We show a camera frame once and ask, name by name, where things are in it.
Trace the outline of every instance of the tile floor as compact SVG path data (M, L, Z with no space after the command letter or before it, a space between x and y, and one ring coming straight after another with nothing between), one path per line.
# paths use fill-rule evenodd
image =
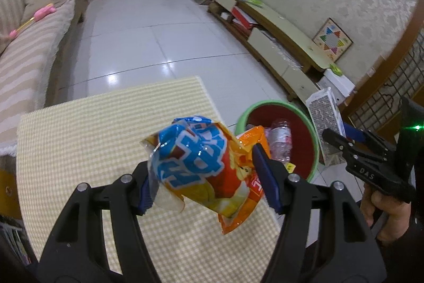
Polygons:
M252 104L287 100L268 71L192 0L92 0L77 31L62 72L60 102L198 75L234 130ZM361 198L362 183L343 165L319 167L313 182L334 180L343 181L355 200ZM311 224L317 224L314 214Z

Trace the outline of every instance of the human hand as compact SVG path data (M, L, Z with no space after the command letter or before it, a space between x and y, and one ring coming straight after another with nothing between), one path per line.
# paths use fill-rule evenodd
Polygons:
M377 235L377 239L384 246L387 246L399 239L408 230L411 204L406 204L394 197L383 195L381 192L373 190L370 185L365 184L360 209L369 227L374 223L373 214L375 208L389 214L387 223Z

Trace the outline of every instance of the pink toy stick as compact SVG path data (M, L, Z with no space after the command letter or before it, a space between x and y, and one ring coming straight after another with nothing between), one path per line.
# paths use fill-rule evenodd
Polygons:
M25 28L27 28L29 25L31 25L33 22L38 22L39 20L43 19L49 14L53 14L56 12L56 8L53 4L48 4L45 7L41 8L40 10L35 11L34 17L26 21L22 26L20 26L18 29L12 30L9 34L9 39L14 40L18 34L23 31Z

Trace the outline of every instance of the snack bag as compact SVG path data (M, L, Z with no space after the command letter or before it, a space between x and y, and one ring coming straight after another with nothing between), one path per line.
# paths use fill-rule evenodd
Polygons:
M175 119L143 140L152 150L151 197L160 207L183 210L186 196L217 212L223 233L228 233L263 195L252 162L252 147L258 142L269 155L261 126L237 139L221 123L202 116Z

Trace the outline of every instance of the green rim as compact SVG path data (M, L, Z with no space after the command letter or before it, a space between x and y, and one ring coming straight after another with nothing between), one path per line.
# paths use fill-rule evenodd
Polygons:
M315 132L315 127L312 125L312 123L307 118L307 116L299 108L279 100L266 100L266 101L260 101L258 103L255 103L254 105L250 106L240 116L239 120L237 121L236 131L235 131L236 136L238 136L239 134L245 131L246 125L247 125L246 124L247 118L253 112L253 110L263 105L277 105L277 106L283 106L285 108L288 108L292 112L296 113L302 119L303 123L308 127L309 133L311 134L311 137L312 137L312 143L313 143L314 151L315 151L313 167L307 179L307 181L310 182L315 175L315 170L317 169L318 162L319 162L319 150L320 150L319 141L318 141L317 133Z

